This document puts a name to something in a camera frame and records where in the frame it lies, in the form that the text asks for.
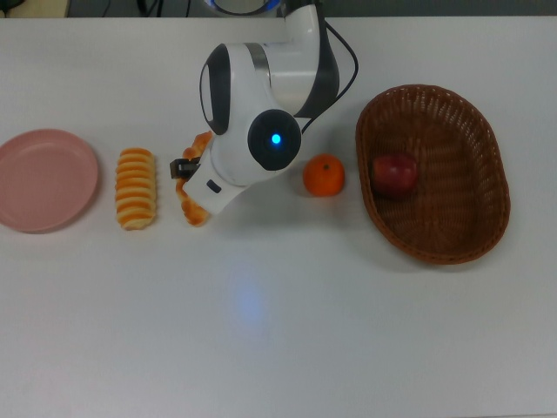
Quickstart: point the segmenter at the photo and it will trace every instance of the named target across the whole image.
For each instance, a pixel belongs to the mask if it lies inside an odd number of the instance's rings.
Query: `basket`
[[[489,123],[458,94],[418,84],[379,94],[359,117],[356,147],[367,211],[400,250],[428,263],[459,264],[503,236],[511,202],[499,147]],[[372,191],[372,159],[388,152],[418,161],[408,199]]]

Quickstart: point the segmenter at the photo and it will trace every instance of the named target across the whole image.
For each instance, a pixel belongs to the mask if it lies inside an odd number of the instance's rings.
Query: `orange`
[[[332,154],[319,154],[304,168],[304,185],[313,196],[338,194],[345,184],[345,167]]]

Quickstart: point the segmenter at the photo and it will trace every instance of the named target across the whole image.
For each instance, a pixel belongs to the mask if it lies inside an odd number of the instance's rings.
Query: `plate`
[[[0,146],[0,223],[44,233],[74,220],[97,187],[98,165],[80,137],[57,129],[18,135]]]

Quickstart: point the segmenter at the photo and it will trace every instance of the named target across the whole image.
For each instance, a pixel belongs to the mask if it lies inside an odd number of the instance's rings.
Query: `red apple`
[[[373,159],[372,188],[390,199],[404,199],[418,184],[416,158],[407,152],[394,152]]]

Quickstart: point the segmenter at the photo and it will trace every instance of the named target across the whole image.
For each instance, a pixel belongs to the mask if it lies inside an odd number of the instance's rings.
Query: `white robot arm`
[[[211,214],[286,170],[302,140],[296,118],[316,118],[338,95],[325,19],[307,3],[285,18],[289,42],[221,44],[205,63],[199,94],[215,136],[199,161],[175,160],[171,173]]]

